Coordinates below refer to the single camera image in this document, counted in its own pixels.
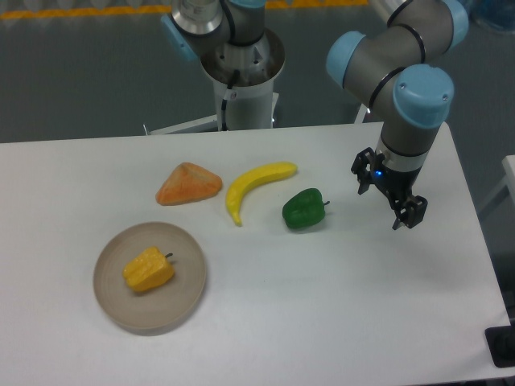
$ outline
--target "gray floor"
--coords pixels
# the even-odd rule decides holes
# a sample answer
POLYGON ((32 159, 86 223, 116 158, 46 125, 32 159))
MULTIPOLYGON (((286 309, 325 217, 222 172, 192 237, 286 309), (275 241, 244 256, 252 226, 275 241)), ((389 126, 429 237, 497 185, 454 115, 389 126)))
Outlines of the gray floor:
MULTIPOLYGON (((325 57, 344 32, 375 35, 383 23, 366 6, 266 17, 286 49, 279 125, 353 122, 359 105, 329 79, 325 57)), ((455 81, 447 121, 477 205, 503 176, 502 158, 515 154, 515 37, 472 24, 433 64, 455 81)), ((0 142, 143 135, 143 123, 153 130, 212 114, 209 81, 174 55, 159 15, 0 22, 0 142)), ((505 292, 515 290, 514 224, 510 200, 482 223, 505 292)))

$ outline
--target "banana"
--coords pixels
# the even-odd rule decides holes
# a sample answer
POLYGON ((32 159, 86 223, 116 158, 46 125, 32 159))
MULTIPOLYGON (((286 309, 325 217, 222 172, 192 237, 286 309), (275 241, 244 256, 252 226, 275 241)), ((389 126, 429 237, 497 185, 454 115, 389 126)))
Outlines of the banana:
POLYGON ((287 179, 295 174, 297 165, 291 162, 274 162, 256 167, 240 175, 231 184, 225 196, 225 206, 237 226, 241 226, 240 206, 245 195, 265 183, 287 179))

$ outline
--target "green bell pepper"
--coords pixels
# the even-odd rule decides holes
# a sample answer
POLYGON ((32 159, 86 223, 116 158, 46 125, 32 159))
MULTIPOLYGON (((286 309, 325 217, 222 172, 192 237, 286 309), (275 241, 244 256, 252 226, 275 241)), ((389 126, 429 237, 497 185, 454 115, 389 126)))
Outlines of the green bell pepper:
POLYGON ((314 187, 301 191, 282 207, 282 217, 290 229, 310 227, 323 220, 325 205, 322 193, 314 187))

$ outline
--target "plate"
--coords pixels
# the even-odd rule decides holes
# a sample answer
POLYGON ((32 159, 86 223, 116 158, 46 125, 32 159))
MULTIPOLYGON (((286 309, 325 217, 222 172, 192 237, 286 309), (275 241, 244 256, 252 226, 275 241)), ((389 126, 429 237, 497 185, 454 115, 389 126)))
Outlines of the plate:
POLYGON ((157 335, 175 328, 195 309, 206 280, 204 254, 182 228, 167 223, 144 223, 115 236, 98 257, 93 274, 97 300, 118 325, 140 335, 157 335), (126 264, 155 245, 175 275, 164 285, 143 293, 131 290, 122 276, 126 264))

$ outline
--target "white table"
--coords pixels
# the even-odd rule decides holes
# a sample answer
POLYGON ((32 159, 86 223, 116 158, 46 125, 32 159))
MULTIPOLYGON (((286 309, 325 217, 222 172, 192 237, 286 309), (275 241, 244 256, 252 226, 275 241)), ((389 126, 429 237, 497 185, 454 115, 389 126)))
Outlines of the white table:
POLYGON ((391 229, 377 189, 350 167, 380 126, 33 142, 0 146, 0 384, 406 385, 512 376, 484 330, 508 325, 467 184, 444 126, 414 193, 425 220, 391 229), (277 160, 286 181, 225 211, 230 182, 277 160), (215 198, 161 207, 155 192, 189 161, 225 182, 215 198), (320 225, 289 232, 282 205, 307 187, 331 200, 320 225), (93 294, 106 243, 147 221, 190 232, 208 281, 196 312, 142 337, 93 294))

